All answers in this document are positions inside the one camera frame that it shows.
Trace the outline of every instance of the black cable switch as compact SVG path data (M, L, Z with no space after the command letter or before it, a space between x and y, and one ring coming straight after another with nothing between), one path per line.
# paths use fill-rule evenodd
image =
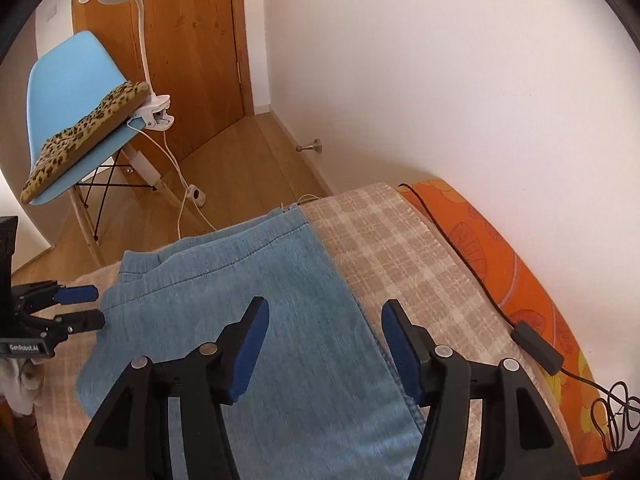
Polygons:
M564 357L547 343L525 321L519 321L511 332L511 339L542 366L546 373L555 375L564 364Z

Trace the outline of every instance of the black cable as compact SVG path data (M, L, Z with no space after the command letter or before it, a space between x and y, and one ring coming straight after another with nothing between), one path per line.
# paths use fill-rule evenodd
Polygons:
M482 282L482 280L478 277L476 272L468 264L468 262L465 260L464 256L460 253L458 248L451 242L451 240L447 236L446 232L444 232L442 227L440 227L440 224L438 224L438 221L436 220L435 216L431 213L431 211L429 210L427 205L424 203L424 200L418 194L418 192L413 187L409 186L408 184L400 184L400 186L403 186L403 187L407 188L409 191L411 191L416 196L416 198L420 201L420 205L424 209L425 213L427 213L427 216L431 219L431 221L436 226L436 228L438 229L438 231L440 232L442 237L447 241L447 243L450 245L450 247L453 248L454 251L456 251L456 254L460 257L460 259L462 259L462 261L465 263L467 268L471 271L471 273L473 274L473 276L476 279L476 282L478 282L478 285L480 285L480 287L482 288L482 291L487 296L487 298L489 300L489 303L491 303L491 305L493 306L495 311L512 328L514 328L515 325L514 325L513 321L511 321L511 319L509 319L509 317L500 309L498 304L495 303L494 298L491 297L491 295L489 294L489 291L484 286L484 283ZM592 386L593 388L596 388L598 391L600 391L601 393L603 393L604 395L607 396L606 400L603 399L602 397L599 397L599 398L597 398L596 400L593 401L593 404L591 405L591 423L593 424L595 429L600 434L600 437L602 439L602 447L604 448L605 452L607 454L620 452L620 449L622 448L622 445L623 445L623 442L624 442L624 439L625 439L625 431L635 431L638 428L640 428L640 420L638 421L638 424L636 424L636 425L631 424L631 420L630 420L630 412L635 412L635 413L640 414L640 398L638 398L636 396L630 396L629 395L628 387L626 386L626 383L624 381L618 381L609 390L607 390L603 386L600 386L598 383L595 383L593 381L590 381L588 379L585 379L583 377L580 377L580 376L578 376L576 374L571 373L570 371L568 371L564 367L560 368L560 371L563 374L565 374L567 377L571 377L572 379L574 379L576 381L579 381L579 382L584 383L584 384L588 384L589 386ZM612 392L615 388L617 388L619 386L622 386L624 391L625 391L625 400L621 400L618 396L614 395L613 392ZM614 400L615 402L617 402L620 405L620 409L617 410L616 412L613 411L613 408L611 406L612 400ZM636 404L638 404L638 406L633 406L631 404L631 402L635 402ZM611 442L611 449L609 449L609 446L607 446L607 442L606 442L607 439L606 439L606 436L605 436L604 432L602 431L602 429L598 425L597 421L595 420L594 410L595 410L595 407L598 404L602 404L604 406L604 409L605 409L606 413L607 413L607 429L609 431L609 439L610 439L610 442ZM620 431L620 428L618 427L618 422L616 420L616 416L617 415L622 415L622 421L623 421L622 431Z

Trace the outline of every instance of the wooden door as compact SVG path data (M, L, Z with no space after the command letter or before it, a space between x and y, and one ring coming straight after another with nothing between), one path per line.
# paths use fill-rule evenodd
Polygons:
M144 81L135 2L107 6L72 0L75 32L90 30L124 76ZM143 0L146 49L156 94L170 94L168 145L178 160L245 115L234 39L232 0ZM156 140L158 132L149 132ZM133 144L165 174L167 158L148 139Z

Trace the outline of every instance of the blue gripper pad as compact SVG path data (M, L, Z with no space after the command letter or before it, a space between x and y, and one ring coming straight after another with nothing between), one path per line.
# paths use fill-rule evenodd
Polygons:
M228 391L232 402L236 402L249 386L268 327L269 303L264 298L260 298L254 320L244 336L244 341L234 362L233 379Z
M57 291L53 299L62 305L91 303L98 299L98 289L93 285L68 286Z
M423 394L420 385L420 360L388 301L382 307L382 332L391 350L404 392L416 403L420 403Z

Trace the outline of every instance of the leopard print cushion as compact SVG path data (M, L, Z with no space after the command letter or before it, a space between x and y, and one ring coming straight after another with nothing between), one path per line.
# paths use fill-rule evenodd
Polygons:
M109 92L100 104L70 128L50 137L20 194L27 204L51 186L139 108L149 96L146 82L126 81Z

